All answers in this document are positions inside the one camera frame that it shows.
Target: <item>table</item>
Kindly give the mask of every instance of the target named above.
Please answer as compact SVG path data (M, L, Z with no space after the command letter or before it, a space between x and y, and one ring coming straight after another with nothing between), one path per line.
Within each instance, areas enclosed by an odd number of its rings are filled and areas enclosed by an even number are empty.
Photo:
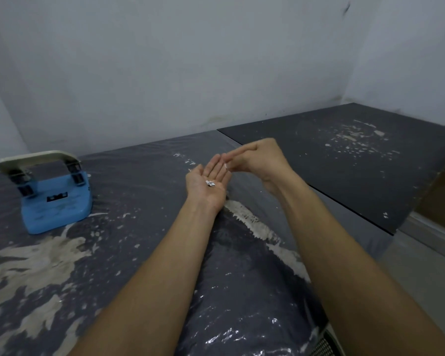
M390 234L445 167L445 126L356 103L219 131L274 137L309 185Z
M171 226L188 169L237 146L209 131L85 156L91 215L41 235L26 233L18 191L0 174L0 354L65 355ZM51 164L35 172L40 178L62 173ZM278 234L281 246L296 249L278 202L258 179L234 175L228 195ZM379 257L388 247L387 233L320 196L368 253ZM176 354L290 349L297 355L314 346L326 323L311 284L223 210Z

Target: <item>tiled floor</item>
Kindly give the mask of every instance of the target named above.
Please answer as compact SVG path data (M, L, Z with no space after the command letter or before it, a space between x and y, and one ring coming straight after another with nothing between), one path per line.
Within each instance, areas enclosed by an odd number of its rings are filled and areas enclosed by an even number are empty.
M398 232L380 264L445 333L445 257Z

